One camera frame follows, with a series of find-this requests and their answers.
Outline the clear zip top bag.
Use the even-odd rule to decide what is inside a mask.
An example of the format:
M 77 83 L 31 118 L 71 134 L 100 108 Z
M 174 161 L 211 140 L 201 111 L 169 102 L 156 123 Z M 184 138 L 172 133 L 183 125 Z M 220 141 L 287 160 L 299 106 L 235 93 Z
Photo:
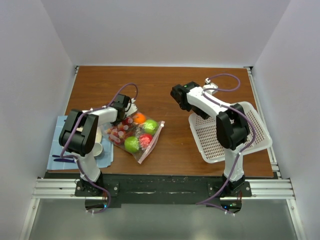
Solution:
M 135 137 L 139 138 L 140 135 L 146 134 L 143 129 L 143 124 L 137 124 L 133 121 L 133 116 L 135 114 L 133 114 L 131 116 L 126 116 L 125 119 L 122 122 L 120 122 L 118 125 L 112 125 L 111 123 L 107 123 L 106 125 L 104 125 L 103 130 L 102 130 L 103 136 L 106 137 L 113 145 L 126 151 L 125 146 L 124 146 L 126 138 L 131 137 L 131 136 L 135 136 Z M 145 115 L 145 116 L 146 116 L 146 120 L 152 119 L 152 118 L 148 117 L 147 115 Z M 133 157 L 135 158 L 135 160 L 139 164 L 142 164 L 142 162 L 153 151 L 153 149 L 155 148 L 155 146 L 158 142 L 161 131 L 162 131 L 163 127 L 165 126 L 164 121 L 156 121 L 156 122 L 158 122 L 158 129 L 157 129 L 156 133 L 154 135 L 152 135 L 153 139 L 147 148 L 141 148 L 141 146 L 139 145 L 140 146 L 139 151 L 136 153 L 130 153 L 130 152 L 126 151 L 127 153 L 130 153 L 131 155 L 133 155 Z

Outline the white plastic basket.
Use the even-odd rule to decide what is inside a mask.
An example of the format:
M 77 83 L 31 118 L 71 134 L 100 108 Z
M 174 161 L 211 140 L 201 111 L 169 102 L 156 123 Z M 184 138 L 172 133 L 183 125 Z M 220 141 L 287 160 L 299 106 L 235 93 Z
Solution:
M 235 150 L 244 144 L 247 148 L 243 155 L 262 151 L 272 146 L 272 139 L 260 115 L 249 102 L 235 104 L 243 116 L 227 110 L 217 116 L 203 119 L 196 113 L 189 118 L 189 125 L 196 146 L 203 158 L 209 164 L 225 160 L 225 150 Z

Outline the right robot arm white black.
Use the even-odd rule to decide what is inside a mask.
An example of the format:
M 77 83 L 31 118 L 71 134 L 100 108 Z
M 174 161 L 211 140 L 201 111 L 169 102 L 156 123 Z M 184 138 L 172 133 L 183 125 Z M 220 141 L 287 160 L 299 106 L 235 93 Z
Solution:
M 250 146 L 250 143 L 246 144 L 250 130 L 256 133 L 242 105 L 226 103 L 213 97 L 213 93 L 219 90 L 212 83 L 201 87 L 192 81 L 185 85 L 178 84 L 170 92 L 182 110 L 193 111 L 205 120 L 215 118 L 216 138 L 224 149 L 225 166 L 223 184 L 208 201 L 223 192 L 233 197 L 241 190 L 245 182 L 243 151 Z

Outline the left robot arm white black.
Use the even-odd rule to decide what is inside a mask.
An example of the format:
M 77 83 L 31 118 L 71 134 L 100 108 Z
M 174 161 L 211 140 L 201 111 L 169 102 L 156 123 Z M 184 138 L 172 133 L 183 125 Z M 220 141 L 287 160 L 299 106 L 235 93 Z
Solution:
M 92 196 L 106 194 L 103 177 L 93 149 L 96 131 L 104 124 L 118 124 L 127 116 L 132 100 L 118 94 L 111 103 L 90 110 L 70 111 L 60 132 L 58 142 L 62 146 L 61 158 L 72 159 L 80 171 L 80 190 Z

